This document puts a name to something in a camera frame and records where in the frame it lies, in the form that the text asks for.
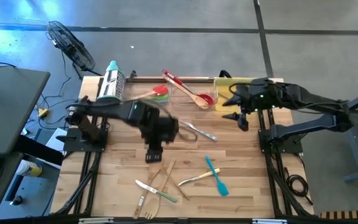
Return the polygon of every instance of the red spatula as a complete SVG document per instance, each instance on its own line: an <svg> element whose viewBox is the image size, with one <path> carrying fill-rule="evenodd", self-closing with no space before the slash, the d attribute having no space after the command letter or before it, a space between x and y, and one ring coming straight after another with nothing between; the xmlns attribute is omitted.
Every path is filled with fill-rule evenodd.
<svg viewBox="0 0 358 224"><path fill-rule="evenodd" d="M133 97L133 98L131 98L129 100L137 100L137 99L141 99L141 98L145 98L145 97L153 96L153 95L160 96L160 95L164 95L164 94L167 94L167 93L168 93L167 86L166 85L159 85L159 86L153 87L153 91L141 94L139 96L135 96L135 97Z"/></svg>

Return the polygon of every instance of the bracket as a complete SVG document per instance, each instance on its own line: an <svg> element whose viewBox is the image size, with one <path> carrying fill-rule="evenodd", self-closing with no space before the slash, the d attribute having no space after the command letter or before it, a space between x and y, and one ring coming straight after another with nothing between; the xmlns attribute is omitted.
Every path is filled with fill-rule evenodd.
<svg viewBox="0 0 358 224"><path fill-rule="evenodd" d="M64 151L67 152L103 152L107 143L107 130L100 130L98 142L90 143L82 138L82 132L78 128L69 128L66 136L57 136L56 138L63 141Z"/></svg>
<svg viewBox="0 0 358 224"><path fill-rule="evenodd" d="M262 153L302 153L302 143L299 141L303 135L297 134L294 136L288 137L284 141L280 142L271 142L271 130L259 130L259 144L260 150Z"/></svg>

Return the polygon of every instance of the red spoon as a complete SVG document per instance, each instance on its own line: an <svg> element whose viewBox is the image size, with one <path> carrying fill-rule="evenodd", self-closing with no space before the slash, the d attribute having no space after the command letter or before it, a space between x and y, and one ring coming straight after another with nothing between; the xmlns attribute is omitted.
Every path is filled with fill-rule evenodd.
<svg viewBox="0 0 358 224"><path fill-rule="evenodd" d="M196 92L194 92L191 88L189 88L188 86L186 86L178 77L172 75L168 70L162 70L162 72L170 77L174 82L176 82L177 84L183 86L185 89L187 89L190 93L197 95L199 97L201 97L202 99L204 99L209 105L214 105L214 100L212 99L211 96L207 95L207 94L197 94Z"/></svg>

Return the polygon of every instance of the floor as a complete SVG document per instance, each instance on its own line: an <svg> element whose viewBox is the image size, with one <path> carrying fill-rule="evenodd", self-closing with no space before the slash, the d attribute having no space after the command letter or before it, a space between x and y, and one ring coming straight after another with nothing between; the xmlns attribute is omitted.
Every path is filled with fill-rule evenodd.
<svg viewBox="0 0 358 224"><path fill-rule="evenodd" d="M99 73L111 60L126 74L136 70L140 76L159 75L166 68L179 76L213 77L225 69L235 77L284 78L329 98L358 96L358 0L95 2L0 0L0 62L49 71L44 96L58 95L67 79L64 66L71 77L62 97L47 99L52 107L46 122L53 124L43 127L64 125L59 119L71 101L53 104L76 99L81 86L69 59L64 65L45 35L52 20L74 31ZM293 112L296 123L311 118ZM27 127L33 134L40 128L36 121ZM343 134L320 131L302 143L315 212L358 210L358 181L345 184L342 179L357 170Z"/></svg>

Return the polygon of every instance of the green handle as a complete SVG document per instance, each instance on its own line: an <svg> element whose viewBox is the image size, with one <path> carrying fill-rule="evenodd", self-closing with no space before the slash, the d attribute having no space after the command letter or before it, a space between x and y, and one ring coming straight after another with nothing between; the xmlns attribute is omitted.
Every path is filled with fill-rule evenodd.
<svg viewBox="0 0 358 224"><path fill-rule="evenodd" d="M173 203L177 203L177 202L178 202L178 199L172 197L172 196L169 195L169 194L166 194L166 193L161 192L161 191L158 191L157 193L158 193L159 195L165 197L166 199L170 200L170 201L173 202Z"/></svg>

